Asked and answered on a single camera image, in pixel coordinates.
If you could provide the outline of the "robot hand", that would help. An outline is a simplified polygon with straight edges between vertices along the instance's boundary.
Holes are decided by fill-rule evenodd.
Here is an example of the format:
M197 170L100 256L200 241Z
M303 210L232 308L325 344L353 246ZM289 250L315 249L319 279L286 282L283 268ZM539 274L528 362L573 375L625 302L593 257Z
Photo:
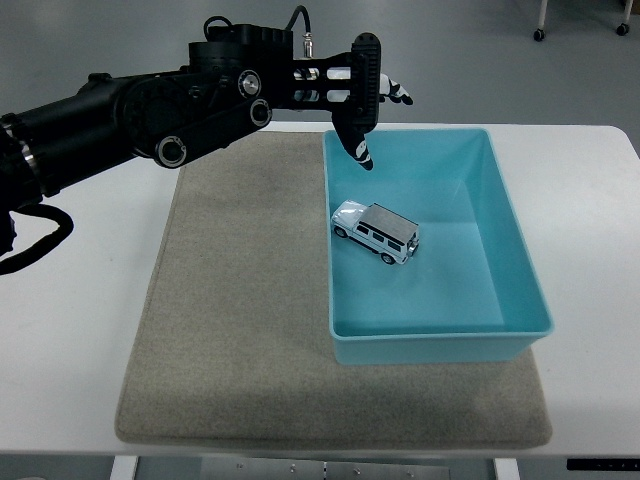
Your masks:
M378 105L386 100L394 104L407 106L413 104L412 97L400 83L381 73L379 77ZM355 126L354 121L348 116L333 113L332 124L344 150L350 157L365 170L372 170L374 164L366 143L365 134Z

